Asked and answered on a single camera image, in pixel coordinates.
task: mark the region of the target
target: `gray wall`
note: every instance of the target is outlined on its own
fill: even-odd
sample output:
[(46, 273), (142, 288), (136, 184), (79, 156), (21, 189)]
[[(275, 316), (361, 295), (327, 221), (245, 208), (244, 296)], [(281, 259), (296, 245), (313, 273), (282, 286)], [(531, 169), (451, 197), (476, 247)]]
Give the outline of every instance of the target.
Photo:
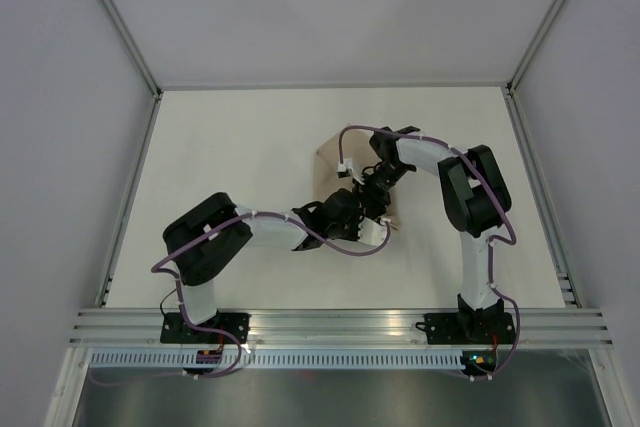
[(552, 0), (115, 0), (171, 86), (506, 81)]
[(518, 89), (574, 275), (640, 398), (640, 0), (570, 0)]
[(40, 425), (151, 97), (96, 0), (0, 0), (0, 423)]

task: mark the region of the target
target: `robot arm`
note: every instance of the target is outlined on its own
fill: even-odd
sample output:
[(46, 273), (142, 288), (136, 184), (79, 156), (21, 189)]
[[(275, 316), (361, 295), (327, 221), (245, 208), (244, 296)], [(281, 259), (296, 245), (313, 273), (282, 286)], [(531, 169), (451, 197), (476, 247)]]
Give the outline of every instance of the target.
[[(351, 191), (340, 189), (324, 202), (294, 208), (287, 216), (325, 239), (378, 245), (382, 242), (380, 224), (391, 202), (389, 190), (407, 172), (417, 168), (437, 175), (447, 217), (460, 232), (463, 285), (458, 304), (465, 332), (471, 337), (474, 319), (484, 318), (484, 313), (489, 311), (497, 310), (500, 314), (503, 310), (502, 301), (488, 282), (488, 242), (502, 220), (485, 190), (473, 185), (476, 180), (464, 162), (444, 145), (420, 140), (422, 134), (416, 134), (418, 130), (415, 127), (397, 132), (388, 127), (376, 129), (369, 144), (380, 162), (360, 173), (355, 171), (350, 159), (345, 159), (338, 168), (339, 176), (352, 172)], [(399, 138), (407, 134), (414, 138)], [(511, 198), (491, 150), (481, 145), (463, 154), (487, 181), (504, 211), (508, 211)], [(250, 212), (233, 204), (227, 194), (214, 194), (167, 227), (163, 234), (167, 250), (172, 253), (208, 229), (233, 217), (246, 216), (175, 259), (185, 306), (196, 324), (216, 314), (211, 283), (245, 245), (278, 246), (293, 251), (321, 245), (317, 238), (290, 222), (246, 215)]]

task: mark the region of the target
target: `aluminum rail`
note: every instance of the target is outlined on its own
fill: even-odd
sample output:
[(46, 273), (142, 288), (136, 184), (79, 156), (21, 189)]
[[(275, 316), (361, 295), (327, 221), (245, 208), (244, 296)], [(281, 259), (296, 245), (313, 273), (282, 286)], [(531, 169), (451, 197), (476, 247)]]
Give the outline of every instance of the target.
[[(472, 345), (428, 345), (425, 334), (414, 327), (426, 313), (455, 312), (455, 309), (241, 312), (251, 315), (247, 340), (251, 348), (474, 348)], [(598, 309), (521, 309), (521, 317), (519, 349), (613, 348), (605, 319)], [(175, 348), (175, 345), (160, 344), (162, 321), (162, 315), (155, 309), (84, 309), (78, 313), (70, 333), (69, 347)]]

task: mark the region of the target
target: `black mounting plate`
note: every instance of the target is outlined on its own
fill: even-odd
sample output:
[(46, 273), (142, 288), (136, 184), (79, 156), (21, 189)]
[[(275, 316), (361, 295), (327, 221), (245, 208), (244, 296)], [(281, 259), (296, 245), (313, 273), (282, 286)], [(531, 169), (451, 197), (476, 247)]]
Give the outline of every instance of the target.
[(493, 345), (491, 334), (497, 336), (500, 345), (513, 344), (516, 330), (511, 314), (505, 312), (500, 317), (499, 322), (477, 329), (470, 338), (460, 325), (457, 312), (425, 314), (424, 333), (430, 345)]
[[(247, 342), (249, 334), (249, 314), (242, 312), (218, 312), (218, 314), (200, 324), (200, 327), (221, 329), (234, 335), (241, 344)], [(231, 344), (231, 340), (223, 337), (223, 344)], [(220, 344), (220, 336), (209, 332), (192, 330), (184, 323), (182, 314), (171, 313), (166, 315), (162, 323), (162, 333), (160, 334), (161, 344)]]

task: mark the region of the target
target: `purple cable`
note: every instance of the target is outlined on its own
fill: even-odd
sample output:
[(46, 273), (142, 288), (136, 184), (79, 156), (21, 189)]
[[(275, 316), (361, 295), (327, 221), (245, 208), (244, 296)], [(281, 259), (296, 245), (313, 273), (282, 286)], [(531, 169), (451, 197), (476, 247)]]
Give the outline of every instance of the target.
[[(509, 238), (507, 239), (506, 237), (503, 237), (501, 235), (492, 235), (491, 237), (489, 237), (487, 239), (487, 241), (489, 242), (489, 249), (488, 249), (488, 255), (489, 255), (489, 272), (488, 272), (488, 277), (489, 277), (489, 283), (490, 284), (494, 284), (494, 266), (493, 266), (493, 245), (491, 245), (491, 242), (493, 242), (494, 240), (498, 240), (500, 242), (504, 242), (507, 245), (515, 245), (517, 238), (516, 238), (516, 232), (513, 228), (513, 225), (511, 225), (511, 222), (509, 221), (509, 219), (507, 218), (507, 214), (504, 211), (504, 209), (502, 208), (502, 205), (500, 204), (500, 201), (498, 200), (498, 198), (495, 196), (495, 194), (493, 193), (493, 191), (491, 190), (491, 187), (489, 186), (489, 184), (487, 183), (487, 181), (484, 179), (484, 177), (482, 176), (482, 174), (480, 174), (480, 172), (478, 171), (478, 169), (475, 168), (475, 166), (473, 165), (473, 163), (467, 158), (466, 155), (464, 155), (462, 152), (460, 152), (458, 149), (456, 149), (455, 147), (451, 147), (449, 144), (447, 144), (446, 142), (440, 140), (440, 139), (436, 139), (434, 137), (427, 137), (427, 136), (419, 136), (419, 135), (412, 135), (412, 134), (399, 134), (397, 132), (390, 132), (388, 130), (383, 130), (383, 129), (378, 129), (375, 127), (369, 127), (367, 125), (349, 125), (347, 127), (345, 127), (344, 129), (342, 129), (342, 131), (340, 132), (340, 135), (338, 137), (338, 153), (340, 156), (340, 163), (344, 163), (344, 152), (342, 149), (342, 139), (344, 137), (344, 134), (346, 134), (348, 131), (350, 130), (366, 130), (369, 132), (379, 132), (379, 133), (383, 133), (386, 135), (390, 135), (392, 137), (397, 137), (400, 139), (412, 139), (412, 140), (421, 140), (421, 141), (425, 141), (425, 142), (431, 142), (437, 145), (440, 145), (442, 147), (446, 147), (447, 150), (449, 150), (452, 154), (458, 156), (462, 162), (464, 162), (465, 166), (469, 169), (469, 171), (473, 174), (473, 176), (476, 178), (476, 180), (478, 182), (480, 182), (480, 185), (482, 186), (482, 188), (484, 189), (484, 191), (487, 193), (487, 195), (489, 196), (489, 199), (491, 200), (491, 203), (493, 204), (493, 206), (495, 207), (496, 211), (498, 212), (498, 215), (500, 216), (500, 220), (502, 220), (502, 223), (505, 225), (505, 227), (507, 228), (507, 231), (509, 232)], [(511, 346), (511, 349), (509, 350), (509, 353), (507, 354), (507, 358), (504, 360), (504, 362), (493, 372), (492, 375), (497, 374), (498, 372), (502, 371), (502, 369), (504, 369), (504, 367), (509, 363), (509, 361), (512, 359), (514, 352), (516, 351), (516, 348), (518, 347), (518, 343), (520, 341), (520, 308), (518, 307), (518, 304), (516, 303), (516, 301), (514, 299), (512, 299), (511, 297), (508, 297), (507, 295), (503, 294), (502, 292), (500, 292), (498, 289), (491, 287), (491, 291), (497, 295), (500, 299), (505, 300), (507, 302), (509, 302), (511, 305), (513, 305), (513, 309), (515, 311), (516, 314), (516, 338), (513, 341), (513, 344)], [(479, 377), (474, 377), (474, 380), (488, 380), (488, 375), (481, 375)]]
[(96, 379), (93, 375), (93, 371), (94, 369), (92, 368), (89, 368), (87, 370), (87, 378), (89, 379), (89, 382), (97, 385), (98, 387), (124, 387), (126, 385), (135, 384), (136, 382), (140, 382), (143, 380), (161, 379), (165, 377), (182, 377), (182, 372), (158, 372), (157, 374), (143, 375), (140, 377), (135, 377), (133, 379), (127, 379), (118, 382), (104, 382), (102, 380)]
[(174, 278), (174, 281), (176, 283), (176, 292), (178, 294), (178, 301), (180, 302), (180, 313), (182, 314), (182, 317), (184, 319), (185, 324), (189, 328), (191, 328), (192, 330), (197, 330), (197, 331), (200, 331), (200, 332), (208, 332), (208, 333), (218, 334), (218, 335), (224, 335), (225, 337), (230, 339), (238, 347), (238, 355), (236, 356), (235, 360), (233, 361), (233, 363), (229, 367), (225, 368), (224, 370), (221, 370), (220, 372), (212, 372), (212, 373), (209, 373), (209, 374), (202, 374), (201, 377), (216, 378), (216, 377), (222, 377), (224, 375), (227, 375), (227, 374), (231, 373), (231, 371), (235, 368), (235, 366), (238, 365), (238, 363), (240, 362), (240, 359), (242, 357), (242, 345), (240, 344), (240, 341), (234, 335), (230, 334), (229, 332), (227, 332), (225, 330), (214, 329), (214, 328), (209, 328), (209, 327), (201, 327), (199, 325), (194, 324), (191, 321), (191, 319), (189, 318), (189, 316), (187, 314), (187, 310), (186, 310), (186, 308), (184, 306), (184, 297), (182, 295), (182, 284), (180, 282), (180, 276), (174, 270), (164, 268), (164, 266), (167, 263), (171, 262), (172, 260), (175, 260), (180, 255), (184, 254), (189, 249), (194, 248), (195, 246), (197, 246), (198, 244), (201, 244), (202, 242), (205, 242), (212, 235), (215, 235), (218, 232), (221, 232), (222, 230), (226, 229), (230, 225), (235, 224), (236, 222), (241, 222), (241, 221), (243, 221), (245, 219), (248, 219), (249, 217), (271, 217), (271, 218), (280, 219), (280, 220), (282, 220), (284, 222), (290, 222), (293, 225), (295, 225), (295, 226), (299, 227), (300, 229), (302, 229), (307, 234), (309, 234), (312, 237), (318, 239), (323, 244), (326, 244), (327, 246), (331, 247), (333, 250), (336, 250), (337, 252), (340, 252), (340, 253), (345, 254), (345, 255), (350, 255), (352, 257), (366, 257), (368, 255), (373, 255), (375, 253), (378, 253), (389, 243), (389, 239), (391, 238), (391, 228), (390, 228), (389, 224), (387, 224), (387, 235), (385, 236), (385, 239), (382, 242), (382, 244), (380, 244), (379, 246), (375, 247), (374, 249), (368, 250), (366, 252), (353, 252), (353, 251), (350, 251), (350, 250), (343, 249), (342, 247), (339, 247), (338, 245), (328, 241), (327, 239), (322, 237), (320, 234), (318, 234), (317, 232), (311, 230), (309, 227), (304, 225), (302, 222), (299, 222), (296, 219), (290, 218), (290, 217), (288, 217), (288, 216), (286, 216), (284, 214), (281, 214), (281, 213), (278, 213), (278, 212), (255, 212), (255, 214), (254, 213), (246, 213), (246, 214), (239, 215), (237, 217), (229, 219), (229, 220), (227, 220), (227, 221), (215, 226), (210, 231), (205, 232), (204, 234), (200, 235), (199, 237), (196, 237), (191, 242), (188, 242), (187, 244), (183, 245), (182, 247), (180, 247), (179, 249), (175, 250), (171, 254), (167, 255), (160, 262), (156, 263), (153, 267), (151, 267), (151, 272), (152, 273), (154, 273), (154, 274), (157, 274), (157, 273), (169, 274)]

